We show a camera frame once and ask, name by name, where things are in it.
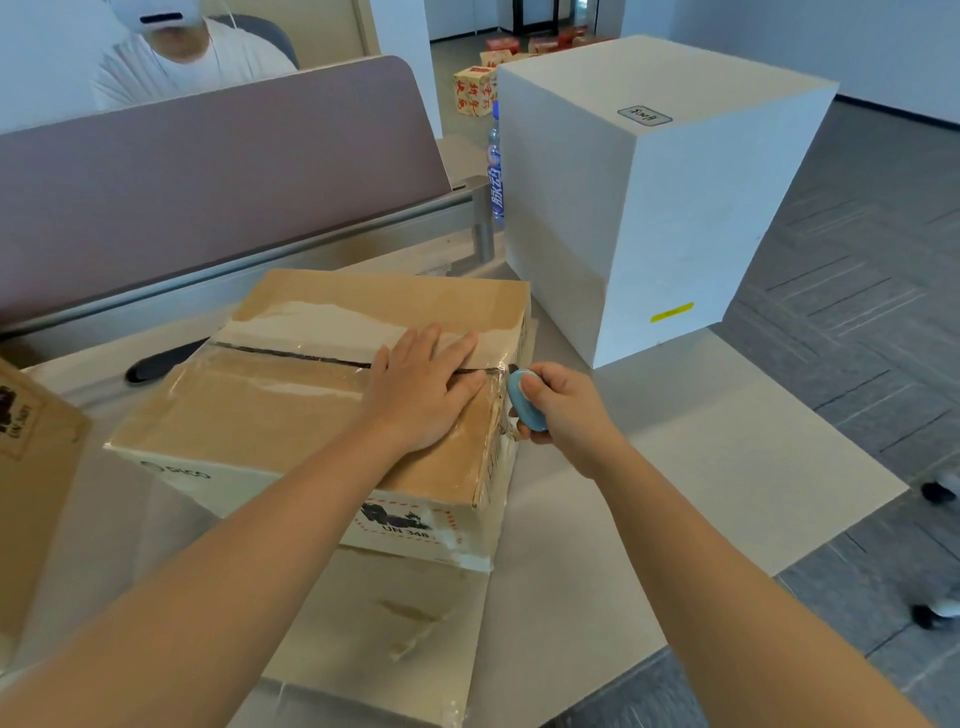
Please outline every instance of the yellow stripe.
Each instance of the yellow stripe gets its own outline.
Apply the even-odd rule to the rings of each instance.
[[[655,324],[657,321],[662,321],[663,319],[668,319],[671,316],[676,316],[678,313],[686,313],[691,308],[693,308],[693,301],[690,303],[684,303],[684,305],[679,305],[676,308],[671,308],[669,311],[658,313],[656,316],[652,316],[650,318],[650,323]]]

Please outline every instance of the metal frame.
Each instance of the metal frame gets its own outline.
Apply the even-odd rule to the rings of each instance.
[[[0,354],[19,366],[36,364],[236,303],[271,268],[335,270],[464,229],[471,230],[474,252],[457,261],[458,268],[493,260],[485,177],[469,177],[447,195],[371,220],[0,328]]]

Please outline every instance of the bottle label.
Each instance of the bottle label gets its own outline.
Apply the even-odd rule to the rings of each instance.
[[[503,173],[500,171],[500,153],[495,149],[487,152],[487,175],[490,177],[490,201],[493,214],[503,216]]]

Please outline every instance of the plastic bottle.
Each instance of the plastic bottle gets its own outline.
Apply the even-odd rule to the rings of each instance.
[[[500,104],[493,102],[493,128],[487,137],[487,175],[490,177],[490,200],[493,219],[503,220],[503,173],[500,171]]]

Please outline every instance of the right hand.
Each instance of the right hand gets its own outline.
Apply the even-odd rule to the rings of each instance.
[[[547,431],[533,432],[524,423],[517,429],[524,440],[553,443],[584,477],[595,479],[605,453],[626,443],[607,414],[607,408],[587,375],[560,364],[530,366],[543,382],[526,375],[520,390],[545,416]]]

